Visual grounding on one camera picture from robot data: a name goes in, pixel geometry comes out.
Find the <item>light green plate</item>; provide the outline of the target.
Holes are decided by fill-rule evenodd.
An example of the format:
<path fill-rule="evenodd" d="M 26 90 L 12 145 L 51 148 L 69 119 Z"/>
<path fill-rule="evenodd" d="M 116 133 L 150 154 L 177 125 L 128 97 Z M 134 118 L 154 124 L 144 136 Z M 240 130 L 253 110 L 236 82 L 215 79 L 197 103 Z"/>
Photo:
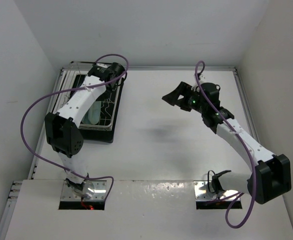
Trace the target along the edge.
<path fill-rule="evenodd" d="M 82 122 L 82 124 L 84 124 L 84 125 L 91 125 L 91 122 L 90 122 L 89 117 L 88 117 L 87 114 L 85 114 L 85 115 L 83 116 L 81 122 Z"/>
<path fill-rule="evenodd" d="M 88 120 L 92 125 L 96 125 L 99 123 L 101 115 L 101 106 L 101 101 L 95 101 L 88 110 Z"/>

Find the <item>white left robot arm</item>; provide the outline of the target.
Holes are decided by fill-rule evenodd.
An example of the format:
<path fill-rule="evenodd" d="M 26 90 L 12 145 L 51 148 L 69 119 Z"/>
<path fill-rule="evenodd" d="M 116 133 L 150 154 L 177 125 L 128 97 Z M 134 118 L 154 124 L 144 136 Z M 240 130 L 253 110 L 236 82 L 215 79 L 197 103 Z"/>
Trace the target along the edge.
<path fill-rule="evenodd" d="M 76 90 L 55 113 L 50 112 L 45 116 L 47 143 L 61 158 L 63 166 L 67 168 L 66 181 L 78 194 L 83 194 L 89 186 L 84 179 L 89 176 L 85 161 L 78 156 L 84 143 L 79 126 L 96 102 L 102 102 L 117 90 L 119 80 L 107 82 L 124 72 L 125 68 L 117 62 L 109 66 L 93 64 L 80 85 L 82 89 Z"/>

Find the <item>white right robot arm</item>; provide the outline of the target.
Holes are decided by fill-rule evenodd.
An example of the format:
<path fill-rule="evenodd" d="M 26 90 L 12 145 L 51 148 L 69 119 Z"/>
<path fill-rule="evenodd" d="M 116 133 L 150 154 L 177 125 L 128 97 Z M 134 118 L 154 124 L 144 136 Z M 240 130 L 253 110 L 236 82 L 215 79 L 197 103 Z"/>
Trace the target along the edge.
<path fill-rule="evenodd" d="M 265 204 L 292 189 L 291 164 L 284 154 L 276 155 L 248 134 L 234 115 L 221 106 L 220 87 L 211 82 L 194 87 L 180 82 L 162 100 L 181 110 L 201 114 L 203 123 L 225 140 L 245 161 L 251 173 L 224 170 L 212 176 L 210 189 L 215 194 L 228 190 L 251 195 L 258 204 Z"/>

